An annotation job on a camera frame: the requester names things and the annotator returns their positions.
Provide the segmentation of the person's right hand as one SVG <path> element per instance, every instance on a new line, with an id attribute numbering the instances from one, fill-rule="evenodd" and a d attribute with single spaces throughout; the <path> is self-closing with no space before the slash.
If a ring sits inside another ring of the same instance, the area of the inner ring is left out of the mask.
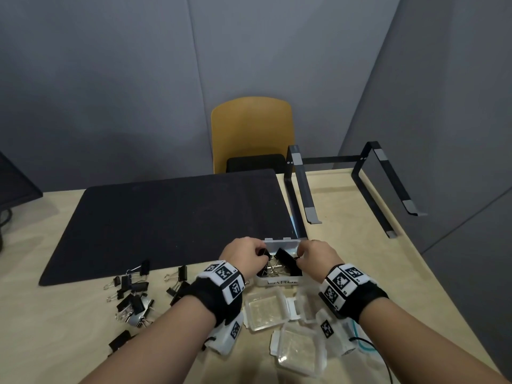
<path id="1" fill-rule="evenodd" d="M 327 242 L 318 240 L 317 267 L 315 269 L 301 269 L 303 273 L 312 278 L 315 282 L 322 284 L 330 271 L 344 261 Z"/>

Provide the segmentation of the person's left hand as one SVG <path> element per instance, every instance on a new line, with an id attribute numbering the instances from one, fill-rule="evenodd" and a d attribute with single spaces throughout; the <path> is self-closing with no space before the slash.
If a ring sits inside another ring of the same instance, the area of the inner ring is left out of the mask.
<path id="1" fill-rule="evenodd" d="M 267 263 L 251 263 L 248 262 L 244 255 L 244 238 L 236 238 L 221 252 L 219 260 L 223 260 L 236 267 L 244 277 L 245 281 L 250 280 L 263 269 Z"/>

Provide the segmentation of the wide black binder clip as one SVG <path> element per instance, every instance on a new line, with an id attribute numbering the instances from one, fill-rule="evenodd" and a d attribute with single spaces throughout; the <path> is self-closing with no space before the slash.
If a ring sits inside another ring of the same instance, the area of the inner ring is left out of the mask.
<path id="1" fill-rule="evenodd" d="M 301 277 L 302 270 L 297 265 L 297 260 L 291 256 L 287 251 L 279 248 L 274 255 L 274 258 L 284 267 L 291 277 Z"/>

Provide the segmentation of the person's left forearm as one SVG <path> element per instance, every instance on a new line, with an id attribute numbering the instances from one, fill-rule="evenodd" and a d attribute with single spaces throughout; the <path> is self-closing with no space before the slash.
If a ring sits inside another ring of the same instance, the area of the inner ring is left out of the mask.
<path id="1" fill-rule="evenodd" d="M 79 384 L 183 384 L 215 323 L 196 297 L 183 297 Z"/>

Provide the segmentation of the person's right forearm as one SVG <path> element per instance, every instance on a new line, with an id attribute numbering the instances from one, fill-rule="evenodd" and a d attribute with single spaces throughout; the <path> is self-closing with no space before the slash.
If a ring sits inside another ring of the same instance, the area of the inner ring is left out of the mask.
<path id="1" fill-rule="evenodd" d="M 401 384 L 512 384 L 387 298 L 369 303 L 359 324 Z"/>

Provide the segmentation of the clear plastic box white label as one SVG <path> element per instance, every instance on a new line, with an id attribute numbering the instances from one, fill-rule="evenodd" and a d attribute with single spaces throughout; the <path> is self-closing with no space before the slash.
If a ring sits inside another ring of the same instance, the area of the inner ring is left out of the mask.
<path id="1" fill-rule="evenodd" d="M 264 243 L 266 244 L 265 255 L 270 259 L 274 257 L 275 253 L 279 248 L 287 251 L 291 256 L 297 259 L 298 245 L 301 241 L 299 239 L 284 238 L 284 239 L 272 239 L 266 238 Z M 271 287 L 271 286 L 294 286 L 299 284 L 302 277 L 254 277 L 254 283 L 259 287 Z"/>

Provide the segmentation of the black wristband with marker tags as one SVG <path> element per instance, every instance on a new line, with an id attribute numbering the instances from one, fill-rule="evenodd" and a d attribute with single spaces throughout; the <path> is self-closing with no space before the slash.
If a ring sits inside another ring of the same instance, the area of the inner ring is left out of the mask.
<path id="1" fill-rule="evenodd" d="M 350 318 L 356 323 L 370 303 L 389 297 L 374 279 L 353 264 L 333 266 L 321 283 L 318 295 L 336 318 Z"/>
<path id="2" fill-rule="evenodd" d="M 197 298 L 215 316 L 215 327 L 231 323 L 242 309 L 245 279 L 224 260 L 211 263 L 183 290 L 183 297 Z"/>

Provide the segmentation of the empty clear plastic box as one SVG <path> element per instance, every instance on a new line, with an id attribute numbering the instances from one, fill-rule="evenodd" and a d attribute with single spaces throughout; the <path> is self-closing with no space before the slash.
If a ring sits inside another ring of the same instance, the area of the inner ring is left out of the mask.
<path id="1" fill-rule="evenodd" d="M 296 297 L 283 287 L 261 289 L 244 298 L 244 324 L 253 333 L 298 321 Z"/>
<path id="2" fill-rule="evenodd" d="M 309 376 L 320 377 L 327 366 L 327 348 L 323 336 L 315 329 L 295 323 L 285 323 L 274 330 L 270 355 L 281 368 Z"/>

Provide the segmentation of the black metal laptop stand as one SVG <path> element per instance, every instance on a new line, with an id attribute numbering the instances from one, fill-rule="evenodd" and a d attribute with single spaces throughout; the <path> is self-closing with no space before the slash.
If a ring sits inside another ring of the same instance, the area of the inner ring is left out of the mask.
<path id="1" fill-rule="evenodd" d="M 287 149 L 284 185 L 291 208 L 291 219 L 293 221 L 293 226 L 295 228 L 298 239 L 308 238 L 302 211 L 304 212 L 306 221 L 309 224 L 315 225 L 322 223 L 317 216 L 317 210 L 312 198 L 305 166 L 328 163 L 355 163 L 355 166 L 351 172 L 352 180 L 354 181 L 364 200 L 367 202 L 369 208 L 373 212 L 375 218 L 379 222 L 387 237 L 397 237 L 397 233 L 395 232 L 394 228 L 392 228 L 392 225 L 388 221 L 384 212 L 381 210 L 380 206 L 378 206 L 367 186 L 360 178 L 360 172 L 365 161 L 367 161 L 370 152 L 374 152 L 406 212 L 409 215 L 413 215 L 415 217 L 426 216 L 426 213 L 419 211 L 413 200 L 410 198 L 379 142 L 368 141 L 362 149 L 362 152 L 358 155 L 311 158 L 303 158 L 300 153 L 299 146 L 290 145 Z"/>

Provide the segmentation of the black seat cushion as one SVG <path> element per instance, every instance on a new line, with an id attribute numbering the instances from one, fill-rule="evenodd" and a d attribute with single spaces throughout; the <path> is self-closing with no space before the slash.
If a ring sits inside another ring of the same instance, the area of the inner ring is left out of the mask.
<path id="1" fill-rule="evenodd" d="M 226 173 L 272 169 L 276 174 L 283 174 L 286 166 L 286 158 L 281 154 L 232 157 L 226 162 Z"/>

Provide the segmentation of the black desk mat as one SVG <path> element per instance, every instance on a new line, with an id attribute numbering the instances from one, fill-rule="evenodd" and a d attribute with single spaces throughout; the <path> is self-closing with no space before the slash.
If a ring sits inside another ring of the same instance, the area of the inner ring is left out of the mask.
<path id="1" fill-rule="evenodd" d="M 297 238 L 272 169 L 85 190 L 40 286 L 218 259 L 235 238 Z"/>

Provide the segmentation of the clear bag with teal seal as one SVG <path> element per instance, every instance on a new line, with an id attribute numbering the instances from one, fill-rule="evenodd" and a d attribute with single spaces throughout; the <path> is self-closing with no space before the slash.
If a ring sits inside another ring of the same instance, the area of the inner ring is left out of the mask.
<path id="1" fill-rule="evenodd" d="M 349 318 L 347 319 L 347 326 L 349 339 L 352 340 L 351 342 L 355 343 L 359 351 L 372 357 L 378 355 L 373 342 L 358 323 Z"/>

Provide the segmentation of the yellow chair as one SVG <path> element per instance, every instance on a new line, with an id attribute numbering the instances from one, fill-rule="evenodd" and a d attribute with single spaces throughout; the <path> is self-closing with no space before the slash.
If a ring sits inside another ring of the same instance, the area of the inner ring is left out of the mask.
<path id="1" fill-rule="evenodd" d="M 224 102 L 211 111 L 213 172 L 226 172 L 234 157 L 281 154 L 296 144 L 291 105 L 277 98 L 252 96 Z"/>

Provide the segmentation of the pile of small binder clips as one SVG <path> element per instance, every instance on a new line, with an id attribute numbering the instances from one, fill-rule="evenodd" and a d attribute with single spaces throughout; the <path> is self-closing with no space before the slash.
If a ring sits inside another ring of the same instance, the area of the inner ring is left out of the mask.
<path id="1" fill-rule="evenodd" d="M 157 315 L 155 300 L 149 297 L 150 260 L 143 260 L 135 268 L 128 269 L 122 275 L 117 275 L 112 282 L 104 286 L 104 290 L 116 287 L 115 294 L 107 298 L 107 302 L 118 301 L 115 318 L 137 329 L 146 328 L 153 323 L 152 315 Z M 188 282 L 188 267 L 182 265 L 171 274 L 164 277 L 164 282 L 175 280 L 176 284 L 165 292 L 171 297 L 170 306 L 176 304 L 182 297 L 184 290 L 190 285 Z"/>

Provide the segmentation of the black monitor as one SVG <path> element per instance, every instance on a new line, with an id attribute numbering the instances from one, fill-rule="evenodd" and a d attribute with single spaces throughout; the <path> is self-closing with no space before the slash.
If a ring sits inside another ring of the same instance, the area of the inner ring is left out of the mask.
<path id="1" fill-rule="evenodd" d="M 42 197 L 42 191 L 0 151 L 0 253 L 2 229 L 11 221 L 12 209 Z"/>

